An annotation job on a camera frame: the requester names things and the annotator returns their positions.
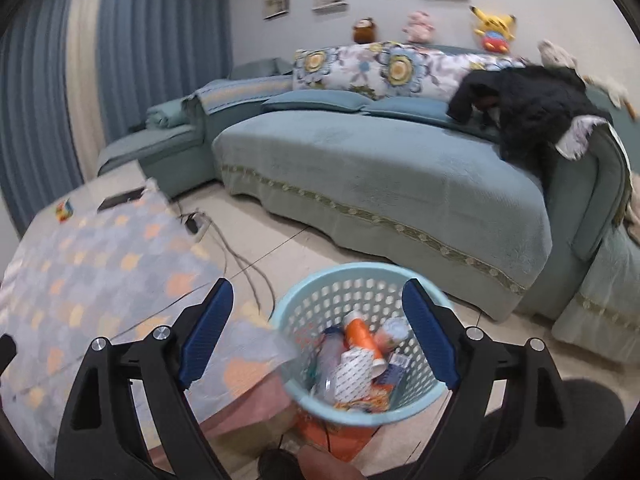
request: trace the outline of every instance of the floral pillow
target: floral pillow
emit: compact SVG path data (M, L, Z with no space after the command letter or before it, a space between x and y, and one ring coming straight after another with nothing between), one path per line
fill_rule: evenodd
M299 50L293 69L293 88L348 90L371 99L386 96L382 65L376 59L382 43L354 44Z
M401 43L369 43L299 50L294 89L348 90L371 99L430 97L449 102L471 70L523 67L521 59L492 54L445 54Z
M385 43L376 60L387 96L430 97L449 102L472 70L524 67L521 59L492 54L445 54L439 50Z

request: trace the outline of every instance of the armrest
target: armrest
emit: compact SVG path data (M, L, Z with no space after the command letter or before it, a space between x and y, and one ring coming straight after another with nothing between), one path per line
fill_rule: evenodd
M211 144L229 126L259 115L267 99L289 92L292 87L291 75L235 81L218 79L196 90L182 106L190 123L203 132L205 142Z
M625 153L605 125L594 128L581 160L558 156L546 193L554 245L567 244L588 262L625 198L628 179Z
M593 256L605 229L614 221L631 191L626 153L611 135L608 125L594 128L589 150L598 160L598 177L573 243L575 254L584 261Z

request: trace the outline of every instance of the blue curtain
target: blue curtain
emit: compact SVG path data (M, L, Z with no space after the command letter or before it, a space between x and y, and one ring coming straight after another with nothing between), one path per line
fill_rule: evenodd
M66 112L69 0L26 0L0 40L0 186L18 232L82 184Z
M102 0L98 19L107 143L144 121L150 106L230 71L228 0Z

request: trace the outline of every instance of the throw pillow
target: throw pillow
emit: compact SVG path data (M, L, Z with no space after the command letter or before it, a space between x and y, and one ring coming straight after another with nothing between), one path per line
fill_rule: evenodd
M359 112L373 101L345 90L294 90L276 95L262 104L263 112L277 110L327 110L329 112Z
M370 99L386 95L377 60L382 43L299 50L293 70L295 89L348 90Z

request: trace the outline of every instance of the blue sofa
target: blue sofa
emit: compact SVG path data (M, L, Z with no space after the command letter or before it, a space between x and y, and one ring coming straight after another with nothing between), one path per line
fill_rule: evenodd
M582 160L558 156L545 196L530 171L500 160L491 132L450 123L440 103L411 98L428 109L389 110L390 98L292 96L272 79L276 90L260 79L190 96L190 124L167 134L166 149L150 148L146 131L140 156L126 146L107 153L100 172L139 158L169 196L219 179L340 246L421 272L498 321L516 308L557 319L628 191L624 154L603 130Z

